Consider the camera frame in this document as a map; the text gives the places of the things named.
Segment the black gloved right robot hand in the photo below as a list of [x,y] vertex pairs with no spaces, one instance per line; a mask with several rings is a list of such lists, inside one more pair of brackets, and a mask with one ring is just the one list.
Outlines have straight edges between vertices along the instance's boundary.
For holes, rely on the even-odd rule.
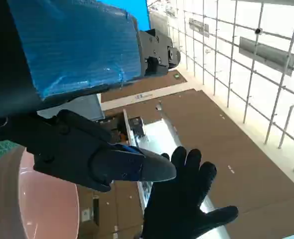
[[234,221],[236,206],[227,206],[205,213],[200,209],[217,175],[216,166],[201,162],[201,151],[187,151],[183,146],[169,156],[176,168],[176,177],[155,182],[144,211],[143,239],[196,239],[208,231]]

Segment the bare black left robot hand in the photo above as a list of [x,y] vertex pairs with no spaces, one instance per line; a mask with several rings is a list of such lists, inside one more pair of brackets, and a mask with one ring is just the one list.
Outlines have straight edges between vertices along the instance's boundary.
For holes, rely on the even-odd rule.
[[0,0],[0,141],[34,155],[34,170],[100,192],[114,180],[161,182],[174,165],[111,142],[70,110],[38,111],[164,76],[180,63],[172,40],[142,31],[127,11],[96,0]]

